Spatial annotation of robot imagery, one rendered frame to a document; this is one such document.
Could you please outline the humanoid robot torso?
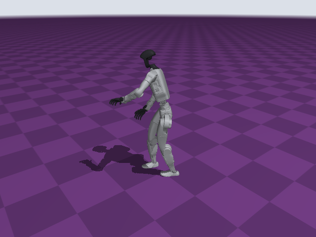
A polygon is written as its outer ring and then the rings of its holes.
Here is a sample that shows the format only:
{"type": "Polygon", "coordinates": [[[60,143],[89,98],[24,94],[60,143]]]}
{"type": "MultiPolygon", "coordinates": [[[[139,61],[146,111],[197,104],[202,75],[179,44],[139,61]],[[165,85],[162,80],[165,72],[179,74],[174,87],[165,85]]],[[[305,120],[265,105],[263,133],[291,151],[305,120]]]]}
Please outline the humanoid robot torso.
{"type": "Polygon", "coordinates": [[[169,103],[166,102],[166,100],[170,98],[170,95],[164,73],[161,68],[154,70],[151,68],[149,72],[155,72],[158,74],[156,80],[152,82],[149,86],[156,101],[160,102],[160,118],[164,118],[164,115],[169,115],[170,119],[172,119],[172,109],[169,103]]]}

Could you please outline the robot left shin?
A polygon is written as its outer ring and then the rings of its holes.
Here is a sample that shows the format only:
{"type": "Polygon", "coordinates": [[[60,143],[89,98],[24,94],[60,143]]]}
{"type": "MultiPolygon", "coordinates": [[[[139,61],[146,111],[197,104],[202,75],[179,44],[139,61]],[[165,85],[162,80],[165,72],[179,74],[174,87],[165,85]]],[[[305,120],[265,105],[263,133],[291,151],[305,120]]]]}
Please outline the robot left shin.
{"type": "Polygon", "coordinates": [[[165,161],[165,163],[167,164],[167,166],[169,167],[169,169],[171,170],[172,173],[176,173],[175,167],[174,167],[174,158],[173,158],[173,154],[170,148],[165,148],[162,151],[160,150],[163,159],[165,161]]]}

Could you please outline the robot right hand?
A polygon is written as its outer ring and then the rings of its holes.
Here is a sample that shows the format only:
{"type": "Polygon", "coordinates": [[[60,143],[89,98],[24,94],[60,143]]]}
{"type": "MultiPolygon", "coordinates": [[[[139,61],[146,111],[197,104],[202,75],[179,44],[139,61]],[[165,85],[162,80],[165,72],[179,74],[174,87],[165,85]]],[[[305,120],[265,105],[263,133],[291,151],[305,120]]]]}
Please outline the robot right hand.
{"type": "Polygon", "coordinates": [[[147,110],[145,110],[146,107],[147,107],[147,105],[145,105],[142,109],[137,110],[135,112],[134,118],[137,119],[137,117],[138,117],[138,120],[139,120],[139,117],[140,117],[140,120],[141,120],[141,117],[145,114],[145,112],[147,112],[147,110]]]}

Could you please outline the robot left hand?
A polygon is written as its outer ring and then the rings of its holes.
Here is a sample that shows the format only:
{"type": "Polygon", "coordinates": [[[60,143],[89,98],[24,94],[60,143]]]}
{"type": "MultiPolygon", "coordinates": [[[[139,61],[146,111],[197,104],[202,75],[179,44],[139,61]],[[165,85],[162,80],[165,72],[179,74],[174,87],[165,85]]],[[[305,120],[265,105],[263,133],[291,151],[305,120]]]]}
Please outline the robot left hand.
{"type": "MultiPolygon", "coordinates": [[[[115,105],[116,105],[117,102],[120,102],[120,104],[121,104],[122,101],[123,101],[123,98],[122,98],[122,97],[120,97],[120,98],[115,98],[115,99],[111,99],[110,102],[109,102],[109,104],[112,104],[112,103],[114,104],[114,102],[115,102],[115,105]]],[[[113,105],[113,104],[112,104],[112,105],[113,105]]]]}

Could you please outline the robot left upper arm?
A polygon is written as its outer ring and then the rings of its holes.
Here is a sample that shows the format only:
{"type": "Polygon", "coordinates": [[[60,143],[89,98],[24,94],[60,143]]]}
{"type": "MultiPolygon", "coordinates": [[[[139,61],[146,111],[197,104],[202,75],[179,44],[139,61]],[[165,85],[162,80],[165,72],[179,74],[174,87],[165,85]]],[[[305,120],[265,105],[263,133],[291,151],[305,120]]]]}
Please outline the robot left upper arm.
{"type": "Polygon", "coordinates": [[[145,79],[142,81],[142,83],[140,84],[139,89],[134,93],[134,95],[137,98],[140,98],[143,96],[143,92],[148,88],[148,86],[154,82],[157,78],[157,73],[155,72],[148,72],[145,79]]]}

